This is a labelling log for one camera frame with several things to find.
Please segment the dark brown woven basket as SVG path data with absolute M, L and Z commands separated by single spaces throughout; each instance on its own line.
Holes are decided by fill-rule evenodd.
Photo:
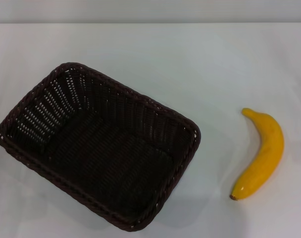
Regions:
M 0 146 L 127 232 L 161 211 L 195 155 L 199 127 L 76 62 L 61 64 L 0 123 Z

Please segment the yellow banana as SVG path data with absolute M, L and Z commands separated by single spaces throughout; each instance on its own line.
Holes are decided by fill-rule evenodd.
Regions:
M 254 124 L 260 136 L 260 148 L 233 186 L 229 197 L 235 201 L 257 192 L 274 173 L 284 152 L 283 131 L 275 118 L 249 108 L 243 108 L 242 115 Z

